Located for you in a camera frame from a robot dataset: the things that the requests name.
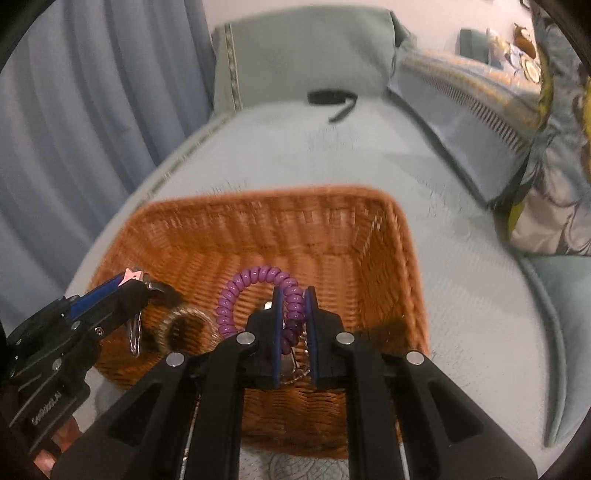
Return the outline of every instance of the blue gripper pad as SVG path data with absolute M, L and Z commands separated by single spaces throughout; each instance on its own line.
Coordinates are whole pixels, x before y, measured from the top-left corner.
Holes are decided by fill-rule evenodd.
M 111 295 L 123 280 L 123 274 L 117 275 L 115 278 L 107 280 L 102 285 L 99 285 L 94 290 L 88 292 L 83 297 L 76 300 L 70 307 L 69 318 L 74 320 L 82 315 L 84 312 L 90 310 L 94 305 L 99 303 L 102 299 Z
M 316 325 L 312 315 L 312 305 L 317 304 L 314 289 L 308 287 L 304 292 L 304 302 L 306 304 L 306 336 L 308 341 L 308 355 L 310 356 L 310 378 L 312 384 L 316 385 L 318 380 L 318 343 L 316 339 Z
M 273 305 L 271 311 L 275 315 L 275 338 L 273 358 L 273 383 L 279 388 L 281 382 L 281 334 L 283 332 L 283 290 L 273 289 Z

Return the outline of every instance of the white wall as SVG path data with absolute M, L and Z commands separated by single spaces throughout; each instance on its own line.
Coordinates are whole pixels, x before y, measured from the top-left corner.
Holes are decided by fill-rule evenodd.
M 486 32 L 487 27 L 513 38 L 513 23 L 531 27 L 519 0 L 203 0 L 211 30 L 215 26 L 262 12 L 311 4 L 370 5 L 388 8 L 424 48 L 454 52 L 461 28 Z

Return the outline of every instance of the metal screw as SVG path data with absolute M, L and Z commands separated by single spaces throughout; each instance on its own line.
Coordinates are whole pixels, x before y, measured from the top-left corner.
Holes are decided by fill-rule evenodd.
M 182 353 L 173 352 L 166 357 L 166 363 L 170 367 L 179 367 L 184 362 L 184 355 Z
M 336 341 L 341 345 L 351 345 L 355 341 L 355 337 L 349 332 L 340 332 L 336 336 Z
M 242 332 L 236 336 L 236 341 L 240 345 L 251 345 L 255 341 L 255 336 L 251 332 Z
M 425 361 L 425 357 L 421 352 L 407 353 L 407 362 L 413 365 L 420 365 Z

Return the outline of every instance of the blue curtain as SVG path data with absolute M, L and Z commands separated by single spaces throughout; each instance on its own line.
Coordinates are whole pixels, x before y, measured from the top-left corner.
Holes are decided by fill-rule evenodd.
M 57 0 L 0 72 L 0 319 L 61 296 L 125 199 L 209 119 L 200 0 Z

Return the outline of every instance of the black strap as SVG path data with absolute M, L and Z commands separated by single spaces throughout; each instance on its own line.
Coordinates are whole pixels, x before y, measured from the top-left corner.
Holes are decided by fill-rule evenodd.
M 329 118 L 330 124 L 336 124 L 344 120 L 351 113 L 355 105 L 357 105 L 357 94 L 346 90 L 333 89 L 315 90 L 308 93 L 308 103 L 310 105 L 344 105 L 347 100 L 351 100 L 351 103 L 335 116 Z

